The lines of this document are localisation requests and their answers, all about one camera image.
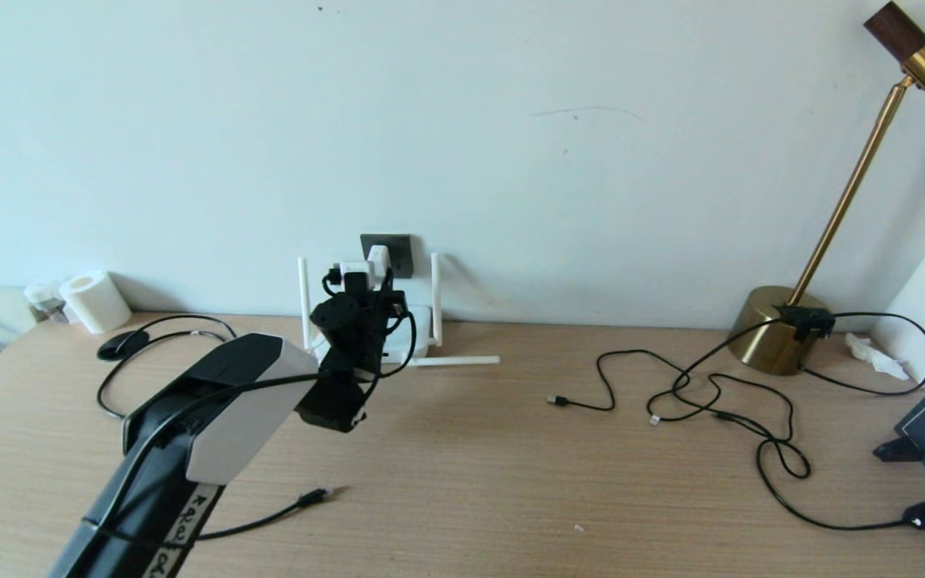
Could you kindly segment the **black round desk grommet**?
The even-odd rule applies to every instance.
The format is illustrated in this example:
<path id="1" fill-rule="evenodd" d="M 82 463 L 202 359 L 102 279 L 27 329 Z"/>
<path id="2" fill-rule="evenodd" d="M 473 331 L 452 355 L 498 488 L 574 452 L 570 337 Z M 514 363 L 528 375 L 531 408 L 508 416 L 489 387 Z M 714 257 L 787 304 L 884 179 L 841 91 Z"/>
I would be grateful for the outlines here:
<path id="1" fill-rule="evenodd" d="M 101 344 L 96 351 L 96 358 L 107 362 L 125 360 L 146 348 L 149 341 L 150 336 L 146 330 L 122 332 Z"/>

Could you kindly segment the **black plastic clip stand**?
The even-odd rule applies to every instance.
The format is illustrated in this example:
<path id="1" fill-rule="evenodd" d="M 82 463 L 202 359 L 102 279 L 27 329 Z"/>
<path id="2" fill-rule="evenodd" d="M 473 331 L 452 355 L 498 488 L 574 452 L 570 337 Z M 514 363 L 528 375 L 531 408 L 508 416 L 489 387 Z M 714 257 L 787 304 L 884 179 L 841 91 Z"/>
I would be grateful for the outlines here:
<path id="1" fill-rule="evenodd" d="M 909 436 L 880 444 L 872 454 L 883 463 L 919 463 L 925 460 L 925 449 Z"/>

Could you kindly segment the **crumpled white tissue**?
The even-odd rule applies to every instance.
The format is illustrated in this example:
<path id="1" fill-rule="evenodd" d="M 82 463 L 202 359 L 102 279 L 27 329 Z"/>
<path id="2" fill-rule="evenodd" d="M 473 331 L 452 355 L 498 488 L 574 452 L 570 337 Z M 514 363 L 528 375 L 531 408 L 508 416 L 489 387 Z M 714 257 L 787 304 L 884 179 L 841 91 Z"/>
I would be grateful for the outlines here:
<path id="1" fill-rule="evenodd" d="M 874 370 L 892 376 L 897 380 L 910 380 L 909 373 L 900 364 L 899 360 L 892 358 L 874 347 L 873 341 L 869 337 L 856 336 L 853 333 L 845 333 L 844 338 L 846 347 L 855 359 L 866 362 Z"/>

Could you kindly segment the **white toilet paper roll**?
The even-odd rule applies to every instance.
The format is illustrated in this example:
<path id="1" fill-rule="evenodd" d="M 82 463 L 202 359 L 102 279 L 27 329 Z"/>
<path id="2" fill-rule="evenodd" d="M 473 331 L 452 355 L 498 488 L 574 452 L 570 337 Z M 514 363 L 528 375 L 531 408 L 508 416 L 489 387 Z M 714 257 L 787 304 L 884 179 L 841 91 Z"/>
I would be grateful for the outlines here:
<path id="1" fill-rule="evenodd" d="M 63 302 L 91 334 L 113 332 L 132 318 L 132 310 L 109 271 L 95 270 L 59 286 Z"/>

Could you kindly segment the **grey wall power socket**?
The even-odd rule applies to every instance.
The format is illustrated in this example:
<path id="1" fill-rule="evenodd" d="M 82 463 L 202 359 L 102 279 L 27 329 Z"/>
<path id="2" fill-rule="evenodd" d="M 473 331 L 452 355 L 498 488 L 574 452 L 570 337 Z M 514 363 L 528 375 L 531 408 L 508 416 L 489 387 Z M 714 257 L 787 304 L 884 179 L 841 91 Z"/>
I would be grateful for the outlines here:
<path id="1" fill-rule="evenodd" d="M 363 256 L 368 261 L 376 261 L 369 256 L 374 246 L 388 249 L 388 266 L 392 268 L 395 279 L 412 279 L 414 277 L 414 249 L 410 234 L 361 234 Z"/>

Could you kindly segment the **white wifi router with antennas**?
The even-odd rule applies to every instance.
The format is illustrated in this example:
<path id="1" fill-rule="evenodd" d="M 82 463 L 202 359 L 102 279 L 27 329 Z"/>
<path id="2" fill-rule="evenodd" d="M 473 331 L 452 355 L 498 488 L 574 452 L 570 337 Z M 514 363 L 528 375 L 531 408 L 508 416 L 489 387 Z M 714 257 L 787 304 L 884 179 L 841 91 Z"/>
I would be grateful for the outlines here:
<path id="1" fill-rule="evenodd" d="M 333 267 L 339 274 L 338 264 Z M 438 366 L 466 366 L 466 365 L 492 365 L 499 364 L 499 356 L 448 356 L 432 357 L 430 350 L 440 348 L 443 345 L 443 319 L 442 319 L 442 283 L 440 274 L 440 260 L 437 252 L 430 253 L 430 304 L 426 306 L 408 306 L 409 311 L 414 313 L 416 321 L 416 340 L 414 352 L 409 356 L 410 345 L 414 343 L 411 340 L 409 325 L 406 322 L 405 328 L 401 326 L 393 329 L 383 348 L 383 363 L 390 365 L 390 368 L 397 368 L 401 365 L 414 367 L 438 367 Z M 311 304 L 311 285 L 308 281 L 308 264 L 304 257 L 298 257 L 298 278 L 299 278 L 299 303 L 304 315 L 312 312 Z M 302 337 L 306 352 L 310 352 L 318 361 L 322 360 L 324 354 L 327 354 L 329 345 L 324 339 L 319 329 L 308 321 L 308 318 L 302 319 Z"/>

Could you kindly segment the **small clear plastic jar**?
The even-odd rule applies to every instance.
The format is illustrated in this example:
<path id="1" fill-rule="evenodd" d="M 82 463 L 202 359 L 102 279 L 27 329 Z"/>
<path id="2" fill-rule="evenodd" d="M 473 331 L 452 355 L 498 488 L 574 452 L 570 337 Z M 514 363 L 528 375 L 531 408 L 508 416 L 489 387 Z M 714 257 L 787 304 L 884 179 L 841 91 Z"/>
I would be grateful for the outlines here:
<path id="1" fill-rule="evenodd" d="M 32 283 L 23 288 L 23 296 L 37 321 L 48 320 L 55 324 L 69 324 L 67 303 L 59 293 L 59 286 L 51 282 Z"/>

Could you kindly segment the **brass desk lamp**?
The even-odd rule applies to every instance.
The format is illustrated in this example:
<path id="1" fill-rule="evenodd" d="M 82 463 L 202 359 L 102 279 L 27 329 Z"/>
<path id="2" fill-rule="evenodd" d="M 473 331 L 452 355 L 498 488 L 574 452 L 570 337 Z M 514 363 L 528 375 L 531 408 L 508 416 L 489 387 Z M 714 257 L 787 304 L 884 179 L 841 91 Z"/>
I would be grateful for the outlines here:
<path id="1" fill-rule="evenodd" d="M 925 30 L 896 0 L 874 12 L 864 28 L 895 59 L 902 78 L 890 88 L 878 110 L 873 128 L 860 151 L 858 161 L 820 234 L 817 244 L 792 287 L 760 286 L 748 294 L 729 334 L 727 347 L 740 362 L 771 376 L 794 376 L 803 371 L 813 348 L 823 338 L 811 338 L 806 343 L 793 340 L 793 327 L 782 323 L 776 307 L 804 306 L 830 308 L 808 293 L 811 282 L 832 246 L 848 209 L 862 187 L 877 156 L 878 148 L 889 132 L 893 120 L 910 89 L 925 92 Z"/>

